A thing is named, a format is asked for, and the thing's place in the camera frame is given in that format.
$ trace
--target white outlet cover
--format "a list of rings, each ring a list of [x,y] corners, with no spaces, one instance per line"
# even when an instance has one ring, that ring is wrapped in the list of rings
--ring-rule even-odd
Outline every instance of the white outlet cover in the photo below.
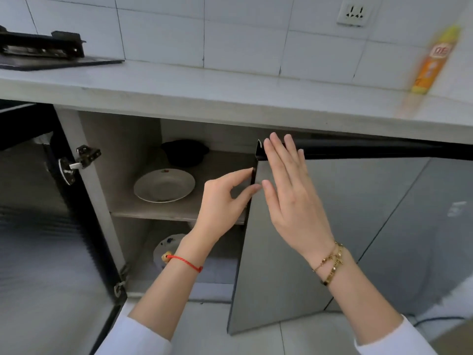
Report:
[[[360,3],[350,0],[343,0],[337,23],[344,25],[363,27],[368,23],[373,7],[369,3]]]

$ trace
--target black pot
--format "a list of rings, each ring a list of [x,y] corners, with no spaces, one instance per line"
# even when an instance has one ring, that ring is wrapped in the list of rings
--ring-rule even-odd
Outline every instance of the black pot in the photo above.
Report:
[[[161,148],[172,166],[184,168],[197,166],[204,159],[204,155],[209,153],[206,145],[194,140],[166,142],[161,144]]]

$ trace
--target red string bracelet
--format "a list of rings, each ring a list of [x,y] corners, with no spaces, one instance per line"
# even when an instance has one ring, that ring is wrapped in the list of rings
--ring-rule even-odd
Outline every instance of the red string bracelet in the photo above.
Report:
[[[179,260],[182,260],[184,263],[186,263],[188,266],[190,266],[191,268],[195,269],[198,273],[200,273],[202,271],[202,269],[204,268],[203,266],[201,267],[196,267],[194,264],[192,264],[191,262],[188,262],[187,260],[185,260],[184,258],[181,258],[180,256],[176,256],[176,255],[171,255],[171,254],[167,254],[166,255],[166,258],[168,259],[172,259],[172,258],[175,258],[175,259],[179,259]]]

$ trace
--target black cable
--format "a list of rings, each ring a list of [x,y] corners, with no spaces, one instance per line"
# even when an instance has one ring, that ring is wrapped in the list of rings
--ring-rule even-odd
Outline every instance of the black cable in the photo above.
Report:
[[[436,320],[465,320],[463,316],[440,316],[438,318],[429,318],[429,319],[423,319],[421,321],[418,321],[414,324],[414,327],[417,328],[422,323],[426,323],[429,321],[436,321]]]

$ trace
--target person's right hand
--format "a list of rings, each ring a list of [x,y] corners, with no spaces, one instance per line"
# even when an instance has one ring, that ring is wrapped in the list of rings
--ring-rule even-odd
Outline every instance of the person's right hand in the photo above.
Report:
[[[275,133],[264,140],[277,188],[263,180],[264,195],[278,233],[314,269],[333,250],[334,237],[307,172],[304,151],[296,149],[291,135],[284,141],[286,147]]]

